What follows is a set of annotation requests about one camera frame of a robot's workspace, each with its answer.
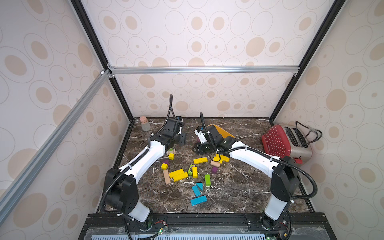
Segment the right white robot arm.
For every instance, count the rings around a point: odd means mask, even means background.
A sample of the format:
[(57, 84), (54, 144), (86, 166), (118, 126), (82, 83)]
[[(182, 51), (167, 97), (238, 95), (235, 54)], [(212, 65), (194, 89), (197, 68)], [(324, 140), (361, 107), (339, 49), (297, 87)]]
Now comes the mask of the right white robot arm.
[[(215, 154), (215, 161), (223, 161), (225, 157), (242, 161), (260, 170), (271, 178), (271, 196), (263, 211), (261, 221), (265, 229), (270, 230), (277, 225), (282, 213), (288, 213), (291, 202), (295, 199), (311, 199), (318, 192), (315, 180), (305, 171), (294, 165), (290, 157), (278, 158), (251, 148), (236, 139), (216, 125), (206, 125), (205, 118), (200, 112), (202, 125), (195, 130), (199, 138), (196, 143), (196, 153)], [(313, 190), (309, 195), (295, 195), (301, 178), (306, 177), (312, 184)]]

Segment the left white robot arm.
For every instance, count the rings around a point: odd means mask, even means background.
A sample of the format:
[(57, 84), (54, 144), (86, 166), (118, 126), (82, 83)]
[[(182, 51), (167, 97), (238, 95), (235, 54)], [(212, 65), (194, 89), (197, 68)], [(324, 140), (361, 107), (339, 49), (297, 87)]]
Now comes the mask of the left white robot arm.
[(148, 138), (147, 146), (128, 164), (106, 173), (100, 211), (106, 205), (116, 209), (126, 219), (141, 223), (149, 220), (151, 211), (139, 201), (137, 184), (151, 165), (175, 145), (184, 145), (186, 134), (182, 132), (183, 118), (173, 111), (173, 96), (169, 97), (167, 118), (162, 127)]

